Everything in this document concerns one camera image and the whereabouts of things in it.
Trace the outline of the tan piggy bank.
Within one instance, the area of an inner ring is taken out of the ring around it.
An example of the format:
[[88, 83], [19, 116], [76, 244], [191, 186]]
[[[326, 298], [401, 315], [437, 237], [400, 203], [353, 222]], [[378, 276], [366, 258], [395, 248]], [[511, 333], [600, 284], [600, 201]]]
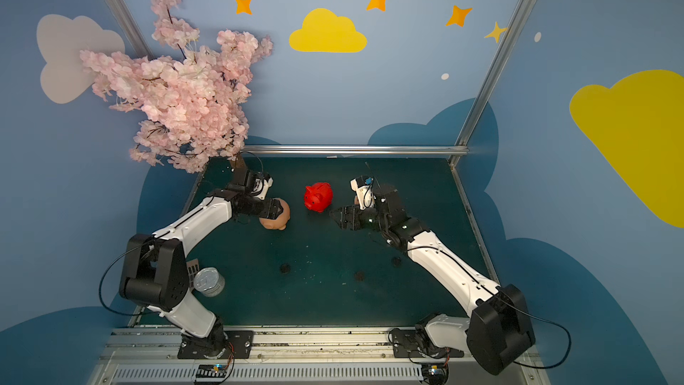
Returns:
[[265, 217], [260, 217], [259, 222], [265, 229], [283, 231], [290, 221], [290, 205], [288, 205], [288, 203], [281, 198], [275, 198], [275, 200], [278, 201], [281, 206], [281, 212], [279, 216], [276, 219], [266, 219]]

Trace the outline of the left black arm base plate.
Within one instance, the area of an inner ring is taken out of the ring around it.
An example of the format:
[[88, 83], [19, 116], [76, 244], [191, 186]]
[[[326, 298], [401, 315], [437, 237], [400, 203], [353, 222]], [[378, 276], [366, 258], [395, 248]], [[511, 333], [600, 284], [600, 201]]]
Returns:
[[252, 331], [222, 331], [207, 338], [182, 335], [178, 359], [219, 360], [231, 356], [247, 359], [251, 353], [254, 333]]

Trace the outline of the red piggy bank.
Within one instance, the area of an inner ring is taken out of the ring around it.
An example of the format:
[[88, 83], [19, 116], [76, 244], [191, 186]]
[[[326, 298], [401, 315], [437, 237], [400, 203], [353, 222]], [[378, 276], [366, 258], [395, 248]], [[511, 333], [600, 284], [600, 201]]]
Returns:
[[333, 190], [329, 183], [319, 182], [305, 189], [304, 204], [308, 210], [322, 213], [333, 200]]

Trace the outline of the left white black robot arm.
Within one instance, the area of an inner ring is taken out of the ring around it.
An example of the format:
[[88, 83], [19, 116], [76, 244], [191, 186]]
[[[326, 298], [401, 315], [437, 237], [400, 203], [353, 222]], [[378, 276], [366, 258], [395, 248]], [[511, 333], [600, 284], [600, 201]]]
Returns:
[[290, 221], [290, 207], [282, 199], [215, 190], [173, 224], [152, 235], [134, 235], [120, 256], [119, 296], [181, 330], [180, 358], [231, 356], [222, 320], [192, 294], [186, 257], [217, 227], [240, 214], [258, 217], [277, 230]]

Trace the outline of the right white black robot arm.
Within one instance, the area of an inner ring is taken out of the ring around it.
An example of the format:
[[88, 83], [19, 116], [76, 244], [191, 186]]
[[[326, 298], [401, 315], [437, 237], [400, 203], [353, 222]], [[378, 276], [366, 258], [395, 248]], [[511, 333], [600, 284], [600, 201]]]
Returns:
[[410, 216], [397, 189], [360, 176], [350, 183], [356, 201], [331, 217], [342, 229], [373, 230], [387, 245], [424, 268], [461, 305], [467, 319], [433, 315], [417, 324], [408, 340], [390, 334], [404, 358], [434, 360], [470, 354], [488, 374], [516, 365], [536, 343], [525, 295], [513, 284], [500, 286], [453, 253], [420, 219]]

